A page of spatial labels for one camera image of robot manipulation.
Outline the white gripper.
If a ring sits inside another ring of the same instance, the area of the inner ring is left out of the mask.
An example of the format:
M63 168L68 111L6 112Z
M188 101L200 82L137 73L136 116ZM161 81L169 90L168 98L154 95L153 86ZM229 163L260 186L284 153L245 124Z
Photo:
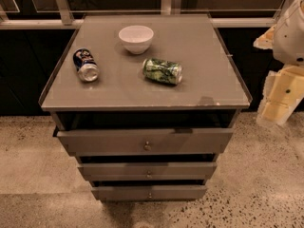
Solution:
M284 125L304 98L304 0L294 0L253 46L273 49L274 58L288 64L268 73L256 117L263 126Z

